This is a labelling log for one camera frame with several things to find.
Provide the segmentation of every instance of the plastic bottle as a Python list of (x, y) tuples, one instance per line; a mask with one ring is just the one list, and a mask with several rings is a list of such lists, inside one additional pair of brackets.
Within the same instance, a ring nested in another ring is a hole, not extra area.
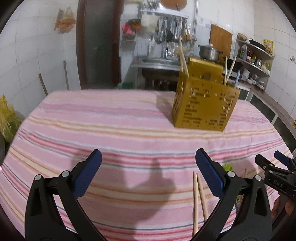
[(247, 54), (248, 54), (248, 52), (247, 52), (247, 45), (243, 45), (243, 46), (241, 47), (241, 53), (240, 53), (239, 57), (240, 57), (241, 59), (243, 59), (243, 60), (246, 61), (246, 59), (247, 59)]

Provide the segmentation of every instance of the wall shelf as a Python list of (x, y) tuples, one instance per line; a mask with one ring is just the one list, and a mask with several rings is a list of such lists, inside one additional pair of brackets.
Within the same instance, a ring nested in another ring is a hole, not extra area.
[(263, 60), (273, 60), (273, 57), (270, 54), (268, 54), (267, 52), (263, 51), (261, 48), (255, 46), (253, 44), (250, 44), (248, 42), (238, 40), (238, 39), (236, 41), (237, 41), (240, 48), (243, 45), (247, 45), (248, 50), (252, 50), (253, 53), (257, 56), (257, 58), (261, 58)]
[(251, 74), (256, 74), (259, 77), (269, 77), (270, 75), (266, 72), (264, 72), (262, 69), (258, 68), (257, 66), (251, 64), (250, 62), (247, 62), (241, 58), (237, 58), (236, 62), (240, 62), (243, 64), (243, 66), (251, 72)]

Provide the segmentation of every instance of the metal screw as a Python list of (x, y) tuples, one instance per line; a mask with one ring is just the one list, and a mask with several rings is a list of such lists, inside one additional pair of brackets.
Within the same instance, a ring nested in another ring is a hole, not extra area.
[(69, 171), (63, 171), (62, 172), (62, 177), (67, 177), (70, 175), (70, 172)]
[(35, 180), (36, 181), (39, 181), (41, 179), (41, 175), (40, 174), (38, 174), (37, 176), (35, 176)]
[(235, 173), (234, 173), (233, 171), (229, 171), (229, 172), (227, 173), (227, 175), (228, 175), (229, 177), (235, 177)]
[(256, 178), (257, 181), (261, 181), (262, 180), (262, 177), (259, 176), (259, 175), (256, 175), (255, 178)]

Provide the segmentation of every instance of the blue rubber gripper pad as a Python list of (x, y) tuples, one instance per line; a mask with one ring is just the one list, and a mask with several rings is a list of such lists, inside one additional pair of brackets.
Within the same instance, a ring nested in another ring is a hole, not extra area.
[(281, 163), (283, 163), (285, 166), (288, 166), (290, 163), (290, 158), (285, 156), (283, 153), (279, 151), (275, 151), (274, 158), (279, 160)]
[(82, 197), (85, 194), (101, 163), (102, 154), (97, 150), (74, 180), (72, 194), (75, 199)]
[(212, 160), (209, 160), (208, 157), (198, 149), (195, 154), (195, 161), (212, 194), (222, 199), (224, 196), (224, 183), (212, 165)]

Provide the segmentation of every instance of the pot lid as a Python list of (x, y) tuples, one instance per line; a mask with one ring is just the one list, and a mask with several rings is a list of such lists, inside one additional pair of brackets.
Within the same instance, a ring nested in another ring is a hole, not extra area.
[(213, 44), (209, 44), (209, 45), (201, 45), (201, 47), (208, 48), (208, 49), (210, 49), (210, 50), (216, 50), (216, 49), (213, 47)]

